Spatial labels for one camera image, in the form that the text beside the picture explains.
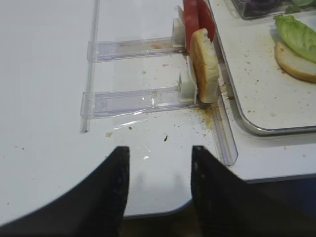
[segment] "white table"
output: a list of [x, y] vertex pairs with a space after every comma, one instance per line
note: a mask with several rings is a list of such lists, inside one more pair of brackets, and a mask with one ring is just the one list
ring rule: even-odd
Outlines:
[[[192, 145], [217, 154], [212, 131], [194, 110], [144, 114], [137, 117], [141, 122], [129, 125], [132, 130], [117, 118], [98, 119], [88, 133], [79, 133], [92, 11], [90, 0], [0, 2], [0, 225], [68, 191], [117, 145], [131, 148], [125, 215], [172, 212], [191, 200]], [[147, 73], [140, 76], [149, 77], [156, 72], [150, 65], [166, 60], [169, 67], [161, 67], [155, 77], [173, 78], [185, 66], [171, 57], [146, 59], [141, 64]], [[96, 72], [111, 69], [98, 65]], [[96, 78], [101, 91], [105, 84]], [[239, 152], [233, 172], [245, 180], [316, 172], [314, 134], [254, 137], [236, 112], [232, 116], [234, 104], [225, 103]]]

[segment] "tomato slice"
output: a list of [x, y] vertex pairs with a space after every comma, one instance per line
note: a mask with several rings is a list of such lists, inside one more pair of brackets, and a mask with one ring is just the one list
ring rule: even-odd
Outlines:
[[213, 41], [216, 26], [212, 17], [212, 13], [204, 0], [197, 0], [197, 11], [199, 28], [206, 28], [208, 31], [208, 38]]
[[183, 0], [184, 26], [186, 28], [186, 47], [190, 52], [191, 37], [199, 30], [197, 0]]

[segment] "dark floor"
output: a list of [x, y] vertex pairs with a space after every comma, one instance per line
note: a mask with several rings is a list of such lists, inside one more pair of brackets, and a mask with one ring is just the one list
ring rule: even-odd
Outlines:
[[[316, 217], [316, 178], [251, 184], [267, 196]], [[124, 220], [122, 237], [200, 237], [192, 204], [169, 216]]]

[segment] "bread crust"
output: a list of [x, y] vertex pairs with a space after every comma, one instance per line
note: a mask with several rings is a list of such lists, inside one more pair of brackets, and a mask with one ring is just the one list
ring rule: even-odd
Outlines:
[[219, 68], [207, 29], [195, 31], [191, 38], [190, 58], [197, 77], [198, 97], [204, 103], [217, 101]]
[[302, 58], [281, 41], [276, 43], [275, 55], [280, 67], [291, 76], [316, 83], [316, 63]]

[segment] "green lettuce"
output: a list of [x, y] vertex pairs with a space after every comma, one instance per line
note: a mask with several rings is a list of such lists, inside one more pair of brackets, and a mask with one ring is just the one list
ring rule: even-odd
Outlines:
[[302, 57], [316, 63], [316, 32], [294, 16], [275, 16], [276, 27], [284, 42]]

